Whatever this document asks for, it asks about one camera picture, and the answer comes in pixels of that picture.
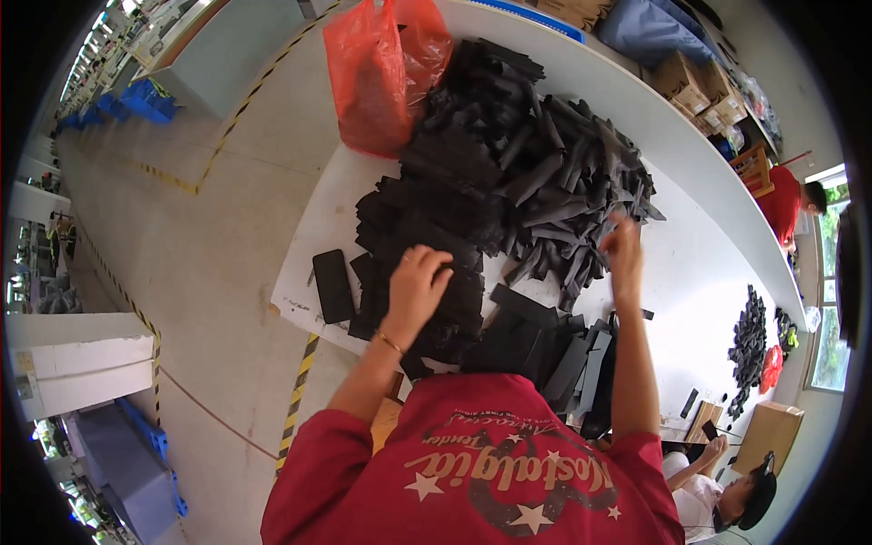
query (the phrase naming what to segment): window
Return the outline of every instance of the window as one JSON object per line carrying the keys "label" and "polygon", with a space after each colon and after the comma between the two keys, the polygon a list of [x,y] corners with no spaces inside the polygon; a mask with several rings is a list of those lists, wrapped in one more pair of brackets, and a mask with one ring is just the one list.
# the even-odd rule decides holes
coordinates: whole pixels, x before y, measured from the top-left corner
{"label": "window", "polygon": [[835,250],[839,235],[839,215],[850,203],[844,166],[819,180],[827,191],[827,213],[818,216],[821,234],[821,326],[818,328],[818,352],[809,385],[813,388],[843,392],[848,373],[850,349],[839,339],[839,311],[835,302]]}

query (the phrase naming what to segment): pile of black triangular pieces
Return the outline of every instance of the pile of black triangular pieces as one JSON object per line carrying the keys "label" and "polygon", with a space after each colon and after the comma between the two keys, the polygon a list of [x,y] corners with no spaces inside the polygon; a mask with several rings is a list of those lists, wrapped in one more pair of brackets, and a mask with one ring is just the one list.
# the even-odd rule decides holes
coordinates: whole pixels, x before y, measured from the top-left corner
{"label": "pile of black triangular pieces", "polygon": [[739,323],[732,331],[736,334],[733,337],[736,345],[727,355],[736,363],[732,375],[736,378],[739,393],[730,402],[726,414],[735,421],[745,412],[743,405],[748,400],[751,388],[760,385],[760,374],[766,358],[766,306],[751,284],[748,284],[745,310],[739,315]]}
{"label": "pile of black triangular pieces", "polygon": [[[370,338],[378,327],[405,248],[426,244],[454,255],[448,292],[402,362],[410,378],[429,374],[421,358],[462,368],[472,361],[469,351],[487,367],[494,358],[482,357],[481,346],[508,354],[487,340],[511,332],[512,343],[529,350],[511,351],[513,363],[502,368],[547,380],[548,364],[562,355],[549,341],[553,326],[501,313],[480,340],[483,254],[504,251],[521,261],[506,276],[509,287],[553,270],[562,287],[558,306],[571,312],[580,290],[608,267],[597,248],[614,228],[612,211],[641,222],[665,219],[651,205],[653,183],[632,142],[583,100],[540,100],[534,83],[544,77],[525,55],[487,40],[462,41],[400,153],[400,178],[384,177],[358,202],[357,243],[368,254],[352,262],[366,279],[358,273],[363,296],[349,334]],[[556,309],[548,311],[556,322]]]}

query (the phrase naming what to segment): wall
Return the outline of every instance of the wall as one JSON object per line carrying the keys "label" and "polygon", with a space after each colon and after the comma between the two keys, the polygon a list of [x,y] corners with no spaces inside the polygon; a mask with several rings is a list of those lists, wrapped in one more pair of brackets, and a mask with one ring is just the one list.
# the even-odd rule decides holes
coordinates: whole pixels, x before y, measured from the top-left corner
{"label": "wall", "polygon": [[813,151],[814,166],[794,169],[799,180],[844,162],[827,101],[802,53],[758,0],[707,2],[724,23],[738,61],[757,79],[778,114],[783,160]]}

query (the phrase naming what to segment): person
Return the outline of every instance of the person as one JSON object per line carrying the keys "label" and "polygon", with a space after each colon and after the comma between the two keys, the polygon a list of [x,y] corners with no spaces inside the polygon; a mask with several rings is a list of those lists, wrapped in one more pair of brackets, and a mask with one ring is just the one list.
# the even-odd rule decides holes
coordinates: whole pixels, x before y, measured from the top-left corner
{"label": "person", "polygon": [[777,482],[770,459],[726,487],[712,479],[712,470],[729,447],[725,435],[712,439],[692,463],[683,452],[667,453],[663,475],[672,491],[685,543],[701,542],[738,525],[755,526],[775,497]]}
{"label": "person", "polygon": [[785,250],[795,251],[794,227],[800,210],[811,215],[827,212],[827,194],[818,181],[800,184],[787,167],[772,167],[769,180],[775,190],[757,197],[757,205],[769,222],[778,243]]}
{"label": "person", "polygon": [[420,380],[371,455],[370,427],[399,360],[452,275],[450,254],[417,246],[392,275],[389,310],[364,355],[300,426],[263,513],[263,543],[683,543],[639,312],[639,230],[613,221],[602,249],[621,334],[607,453],[566,427],[526,378],[473,373]]}

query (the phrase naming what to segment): white table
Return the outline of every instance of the white table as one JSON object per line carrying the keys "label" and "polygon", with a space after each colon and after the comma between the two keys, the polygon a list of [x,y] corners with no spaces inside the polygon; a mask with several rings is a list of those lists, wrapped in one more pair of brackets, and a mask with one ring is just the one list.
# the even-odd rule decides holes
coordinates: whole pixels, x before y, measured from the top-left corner
{"label": "white table", "polygon": [[[685,430],[695,413],[677,419],[692,388],[699,390],[699,401],[720,403],[738,389],[732,377],[733,363],[727,360],[732,347],[732,327],[747,301],[747,284],[752,283],[766,302],[772,317],[775,306],[745,258],[723,231],[672,180],[650,163],[657,194],[652,201],[668,218],[643,227],[645,249],[643,306],[655,313],[647,323],[651,355],[657,373],[661,414],[665,424]],[[297,327],[316,333],[343,348],[363,353],[366,341],[348,335],[348,323],[325,324],[314,282],[312,256],[342,249],[356,307],[360,284],[347,262],[364,253],[355,242],[358,225],[355,205],[383,175],[399,177],[399,164],[356,153],[340,145],[324,169],[309,205],[297,227],[294,239],[276,280],[270,301],[281,315]],[[504,254],[485,257],[485,296],[482,316],[491,317],[496,305],[490,300],[494,286],[511,270]],[[514,289],[546,306],[556,306],[559,289],[553,273],[545,282],[528,279]],[[588,324],[607,317],[612,299],[610,278],[594,281],[579,296],[574,314],[584,314]],[[769,344],[777,343],[774,325],[768,329]],[[750,417],[756,395],[746,402],[746,414],[734,428],[740,433]],[[726,410],[721,423],[726,426]]]}

